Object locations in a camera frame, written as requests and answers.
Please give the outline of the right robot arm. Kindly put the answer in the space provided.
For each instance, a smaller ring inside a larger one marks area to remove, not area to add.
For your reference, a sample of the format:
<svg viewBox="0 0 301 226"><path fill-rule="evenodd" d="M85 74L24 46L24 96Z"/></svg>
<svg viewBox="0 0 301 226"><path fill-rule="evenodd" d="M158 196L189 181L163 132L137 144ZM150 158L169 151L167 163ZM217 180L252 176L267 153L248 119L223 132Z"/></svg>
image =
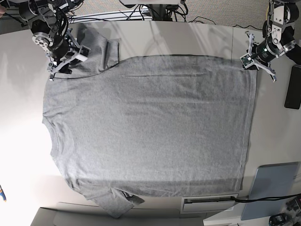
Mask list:
<svg viewBox="0 0 301 226"><path fill-rule="evenodd" d="M6 9L18 9L19 18L12 19L28 26L32 41L43 49L49 59L47 71L50 80L55 75L72 74L71 68L87 60L90 48L78 43L69 27L68 13L81 6L82 0L23 0L13 2L2 0L0 5Z"/></svg>

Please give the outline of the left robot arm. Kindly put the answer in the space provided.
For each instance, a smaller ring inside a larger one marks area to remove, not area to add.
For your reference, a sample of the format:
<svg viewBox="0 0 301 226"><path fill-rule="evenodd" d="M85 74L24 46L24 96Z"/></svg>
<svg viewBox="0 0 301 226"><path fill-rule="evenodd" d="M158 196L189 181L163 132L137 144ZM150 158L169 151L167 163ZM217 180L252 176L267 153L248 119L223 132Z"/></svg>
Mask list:
<svg viewBox="0 0 301 226"><path fill-rule="evenodd" d="M246 54L240 57L245 70L263 69L273 81L276 72L271 68L271 61L281 56L287 56L301 64L301 42L294 38L295 21L299 18L296 0L270 0L266 21L262 28L264 41L257 43L255 36L246 32L249 46Z"/></svg>

